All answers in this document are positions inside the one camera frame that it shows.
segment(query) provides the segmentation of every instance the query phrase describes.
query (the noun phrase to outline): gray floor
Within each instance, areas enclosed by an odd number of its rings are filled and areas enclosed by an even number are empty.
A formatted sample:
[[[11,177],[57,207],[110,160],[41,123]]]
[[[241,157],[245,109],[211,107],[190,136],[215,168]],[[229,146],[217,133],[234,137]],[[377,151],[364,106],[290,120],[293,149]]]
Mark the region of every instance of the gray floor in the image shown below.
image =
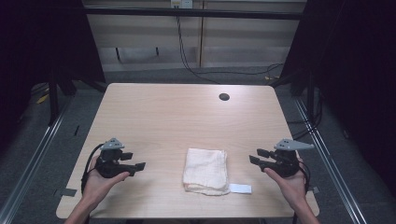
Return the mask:
[[[239,66],[201,68],[194,71],[217,72],[199,76],[220,84],[266,85],[272,81],[268,77],[274,78],[279,75],[281,66],[273,70],[270,75],[265,73],[266,69],[265,66]],[[259,74],[242,75],[235,72]],[[108,71],[106,79],[107,82],[213,84],[211,81],[193,75],[184,68],[162,70],[141,68],[139,70],[136,67],[133,72]],[[79,149],[85,141],[103,97],[102,93],[92,90],[82,83],[76,84],[78,92],[71,99],[71,105],[65,111],[64,120],[44,155],[29,189],[22,198],[12,223],[63,223],[55,215],[60,198],[54,192],[56,189],[63,189],[66,186],[77,160]],[[289,86],[276,88],[276,94],[286,120],[301,120],[295,101],[290,96]],[[39,96],[40,94],[32,96],[32,102],[21,120],[19,131],[13,141],[6,146],[6,153],[0,158],[0,169],[2,170],[0,173],[1,206],[13,193],[24,168],[33,157],[41,137],[47,130],[50,114],[49,101],[38,105],[35,101]],[[63,102],[66,100],[61,95],[61,104]],[[304,129],[303,123],[290,123],[291,133],[299,133]],[[336,116],[326,104],[323,106],[322,121],[318,129],[351,193],[356,198],[367,223],[395,223],[395,199],[390,196],[387,187],[361,157],[353,139],[345,138],[342,125],[338,123]],[[309,134],[299,140],[312,143]],[[301,153],[301,156],[311,169],[311,188],[316,187],[319,191],[315,196],[320,208],[318,218],[321,223],[353,223],[318,152],[315,150],[305,151]],[[290,218],[267,218],[266,220],[270,224],[291,223]],[[92,223],[124,222],[125,220],[92,220]]]

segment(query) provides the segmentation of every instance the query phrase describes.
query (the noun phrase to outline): folded towel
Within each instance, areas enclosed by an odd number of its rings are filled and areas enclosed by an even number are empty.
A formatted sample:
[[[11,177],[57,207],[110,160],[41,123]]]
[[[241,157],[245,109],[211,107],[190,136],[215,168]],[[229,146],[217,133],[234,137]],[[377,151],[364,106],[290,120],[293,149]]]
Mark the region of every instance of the folded towel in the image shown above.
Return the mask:
[[[224,150],[189,148],[184,169],[184,189],[205,195],[230,192]]]

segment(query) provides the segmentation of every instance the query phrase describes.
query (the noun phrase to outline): small black round object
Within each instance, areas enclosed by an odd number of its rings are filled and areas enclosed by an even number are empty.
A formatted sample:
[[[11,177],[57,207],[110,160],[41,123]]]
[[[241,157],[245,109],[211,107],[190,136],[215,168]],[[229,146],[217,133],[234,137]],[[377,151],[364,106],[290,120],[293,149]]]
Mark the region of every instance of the small black round object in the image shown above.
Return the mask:
[[[230,95],[227,94],[227,93],[222,93],[222,94],[219,95],[219,98],[222,101],[228,101],[228,100],[230,100]]]

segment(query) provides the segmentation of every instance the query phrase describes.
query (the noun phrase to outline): wooden table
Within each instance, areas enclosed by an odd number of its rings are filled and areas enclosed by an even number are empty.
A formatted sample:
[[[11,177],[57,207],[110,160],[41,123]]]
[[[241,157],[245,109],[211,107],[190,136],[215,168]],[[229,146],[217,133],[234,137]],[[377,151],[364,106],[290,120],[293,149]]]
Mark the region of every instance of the wooden table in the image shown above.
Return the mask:
[[[230,96],[228,101],[219,98]],[[277,184],[249,162],[258,147],[273,149],[291,138],[271,87],[193,84],[111,84],[99,107],[57,216],[66,218],[80,199],[80,179],[92,150],[112,137],[133,152],[130,161],[146,162],[114,187],[92,212],[93,217],[218,218],[291,217],[293,211]],[[205,196],[182,185],[190,147],[224,149],[230,183],[252,186],[252,194]],[[318,214],[315,197],[307,200]]]

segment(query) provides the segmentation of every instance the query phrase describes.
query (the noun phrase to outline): forearm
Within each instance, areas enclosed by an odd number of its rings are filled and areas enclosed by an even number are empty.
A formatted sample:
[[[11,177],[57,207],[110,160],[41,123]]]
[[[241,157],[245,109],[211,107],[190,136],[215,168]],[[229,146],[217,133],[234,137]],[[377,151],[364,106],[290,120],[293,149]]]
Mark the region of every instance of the forearm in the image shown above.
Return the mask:
[[[83,224],[94,209],[94,205],[87,200],[81,200],[73,209],[65,224]]]
[[[297,204],[291,204],[291,208],[296,213],[297,217],[300,219],[303,224],[318,224],[319,221],[315,217],[312,212],[311,207],[309,206],[306,200],[301,200]]]

